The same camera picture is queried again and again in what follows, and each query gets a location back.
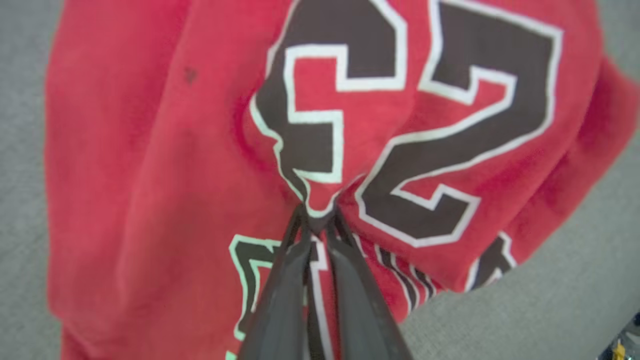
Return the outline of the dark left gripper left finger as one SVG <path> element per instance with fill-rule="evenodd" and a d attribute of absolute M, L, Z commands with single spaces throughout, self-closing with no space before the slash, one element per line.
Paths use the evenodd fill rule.
<path fill-rule="evenodd" d="M 240 360 L 302 360 L 306 356 L 303 300 L 312 246 L 306 208 L 301 204 L 290 217 L 250 319 L 238 351 Z"/>

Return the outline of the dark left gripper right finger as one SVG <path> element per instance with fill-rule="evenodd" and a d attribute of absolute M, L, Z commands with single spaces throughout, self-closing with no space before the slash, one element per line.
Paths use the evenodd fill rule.
<path fill-rule="evenodd" d="M 326 240 L 342 359 L 413 359 L 341 210 L 327 224 Z"/>

